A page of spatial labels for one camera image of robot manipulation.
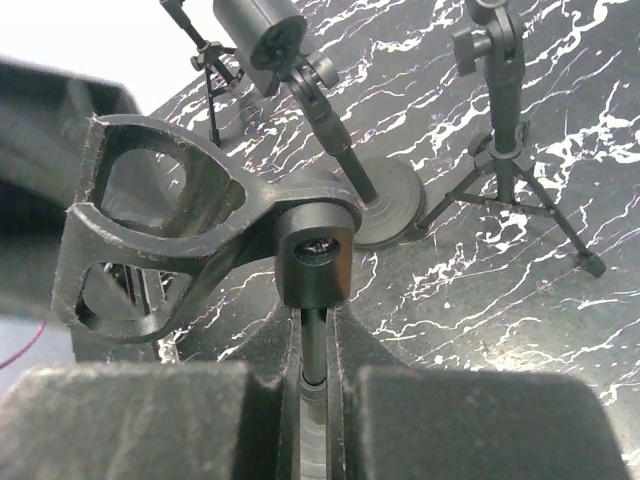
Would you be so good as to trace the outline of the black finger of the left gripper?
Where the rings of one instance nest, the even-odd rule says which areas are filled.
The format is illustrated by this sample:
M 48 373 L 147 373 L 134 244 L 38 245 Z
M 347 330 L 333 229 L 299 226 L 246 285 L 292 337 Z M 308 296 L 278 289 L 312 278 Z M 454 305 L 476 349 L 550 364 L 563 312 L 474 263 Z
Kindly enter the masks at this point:
M 138 110 L 117 83 L 2 58 L 2 314 L 47 314 L 89 121 Z

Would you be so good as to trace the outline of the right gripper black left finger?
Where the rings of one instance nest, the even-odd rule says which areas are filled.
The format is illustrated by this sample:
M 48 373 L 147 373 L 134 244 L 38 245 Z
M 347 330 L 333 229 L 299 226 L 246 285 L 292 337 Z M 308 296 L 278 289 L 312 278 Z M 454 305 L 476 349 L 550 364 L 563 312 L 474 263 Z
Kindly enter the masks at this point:
M 1 404 L 1 475 L 296 479 L 299 346 L 285 314 L 218 363 L 30 370 Z

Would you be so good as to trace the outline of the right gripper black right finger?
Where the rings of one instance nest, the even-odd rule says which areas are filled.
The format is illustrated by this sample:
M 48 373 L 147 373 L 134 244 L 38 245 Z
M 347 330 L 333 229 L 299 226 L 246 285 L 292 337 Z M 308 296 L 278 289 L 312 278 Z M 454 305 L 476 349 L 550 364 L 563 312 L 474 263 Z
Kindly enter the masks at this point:
M 594 392 L 550 373 L 414 369 L 327 315 L 332 479 L 626 479 Z

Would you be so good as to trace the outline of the black round-base stand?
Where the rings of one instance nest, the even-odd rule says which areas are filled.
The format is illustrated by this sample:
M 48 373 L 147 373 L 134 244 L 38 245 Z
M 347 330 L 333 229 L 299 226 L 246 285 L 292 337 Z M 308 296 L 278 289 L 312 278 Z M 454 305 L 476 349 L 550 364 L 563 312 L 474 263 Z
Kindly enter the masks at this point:
M 168 219 L 114 217 L 103 208 L 114 164 L 133 150 L 166 154 L 183 167 L 186 182 Z M 326 403 L 326 472 L 343 479 L 346 373 L 338 343 L 342 327 L 357 326 L 348 299 L 361 220 L 355 195 L 330 172 L 298 172 L 269 183 L 181 127 L 133 114 L 94 117 L 67 211 L 51 308 L 71 330 L 100 342 L 156 341 L 193 319 L 232 270 L 272 258 L 280 299 L 301 336 L 303 393 L 322 393 Z M 174 280 L 162 305 L 139 318 L 110 320 L 83 297 L 98 264 L 171 272 Z
M 404 237 L 426 206 L 422 182 L 396 157 L 358 159 L 346 126 L 323 93 L 339 82 L 339 74 L 307 37 L 308 23 L 296 5 L 215 1 L 212 8 L 261 95 L 273 96 L 280 84 L 288 87 L 323 150 L 338 162 L 364 203 L 355 245 L 373 249 Z

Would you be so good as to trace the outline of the black tripod microphone stand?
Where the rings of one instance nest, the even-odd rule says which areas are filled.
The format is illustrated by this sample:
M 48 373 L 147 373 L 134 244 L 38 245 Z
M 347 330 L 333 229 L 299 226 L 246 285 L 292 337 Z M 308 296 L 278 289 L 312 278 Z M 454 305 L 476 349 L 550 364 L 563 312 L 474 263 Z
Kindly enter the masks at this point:
M 456 66 L 463 77 L 476 71 L 478 59 L 484 60 L 492 130 L 472 138 L 467 148 L 474 161 L 472 170 L 416 222 L 415 228 L 426 231 L 457 201 L 502 205 L 513 212 L 549 217 L 576 248 L 582 268 L 599 278 L 606 271 L 605 263 L 587 248 L 522 156 L 529 124 L 521 120 L 525 75 L 521 18 L 509 13 L 506 1 L 469 0 L 465 6 L 480 30 L 465 28 L 453 35 Z

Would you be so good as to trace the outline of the black shock-mount tripod stand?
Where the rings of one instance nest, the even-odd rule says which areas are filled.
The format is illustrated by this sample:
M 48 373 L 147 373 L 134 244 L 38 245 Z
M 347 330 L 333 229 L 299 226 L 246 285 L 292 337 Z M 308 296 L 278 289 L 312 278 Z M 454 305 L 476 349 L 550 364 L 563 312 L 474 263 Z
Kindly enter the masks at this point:
M 239 85 L 245 74 L 242 67 L 233 74 L 221 60 L 221 56 L 235 55 L 236 49 L 234 47 L 226 47 L 220 42 L 206 40 L 193 26 L 189 16 L 185 13 L 183 1 L 160 0 L 159 3 L 175 24 L 195 44 L 197 54 L 192 56 L 190 61 L 192 67 L 196 71 L 201 71 L 205 78 L 210 122 L 209 139 L 216 146 L 220 146 L 221 138 L 216 121 L 215 99 L 231 92 Z

